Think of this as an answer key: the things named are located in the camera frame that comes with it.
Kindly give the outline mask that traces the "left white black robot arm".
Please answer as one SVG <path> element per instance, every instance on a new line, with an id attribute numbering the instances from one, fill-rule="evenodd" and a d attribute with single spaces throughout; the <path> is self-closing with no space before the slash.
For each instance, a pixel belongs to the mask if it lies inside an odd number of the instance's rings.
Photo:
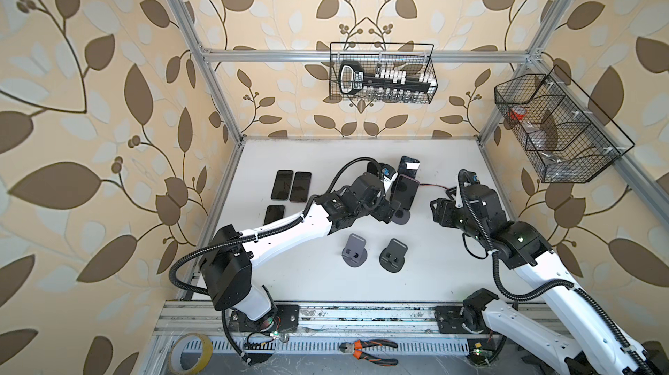
<path id="1" fill-rule="evenodd" d="M 300 244 L 347 229 L 359 218 L 389 223 L 395 213 L 387 192 L 397 171 L 372 157 L 362 160 L 368 169 L 354 183 L 341 189 L 329 185 L 292 216 L 240 232 L 233 225 L 220 228 L 208 246 L 172 264 L 170 282 L 208 296 L 217 311 L 242 314 L 252 334 L 275 338 L 282 324 L 279 309 L 268 289 L 254 284 L 254 270 Z"/>

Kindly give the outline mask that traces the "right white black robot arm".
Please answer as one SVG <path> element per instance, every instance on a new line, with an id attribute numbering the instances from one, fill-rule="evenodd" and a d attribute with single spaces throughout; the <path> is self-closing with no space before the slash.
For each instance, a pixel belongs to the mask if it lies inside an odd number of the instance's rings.
<path id="1" fill-rule="evenodd" d="M 576 281 L 548 240 L 526 222 L 508 220 L 498 194 L 461 169 L 459 199 L 431 201 L 435 223 L 477 241 L 491 260 L 496 291 L 479 289 L 463 301 L 460 326 L 493 331 L 557 374 L 666 374 L 668 359 L 626 334 Z M 564 337 L 515 308 L 541 298 L 570 335 Z"/>

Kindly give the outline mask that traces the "red-edged black phone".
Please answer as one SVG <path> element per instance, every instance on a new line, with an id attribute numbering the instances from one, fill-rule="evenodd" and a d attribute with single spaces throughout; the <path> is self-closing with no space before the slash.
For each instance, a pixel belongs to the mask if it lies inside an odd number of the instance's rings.
<path id="1" fill-rule="evenodd" d="M 400 208 L 409 211 L 413 206 L 419 187 L 420 183 L 414 178 L 400 175 L 395 180 L 395 187 L 391 192 L 390 202 L 397 203 Z"/>

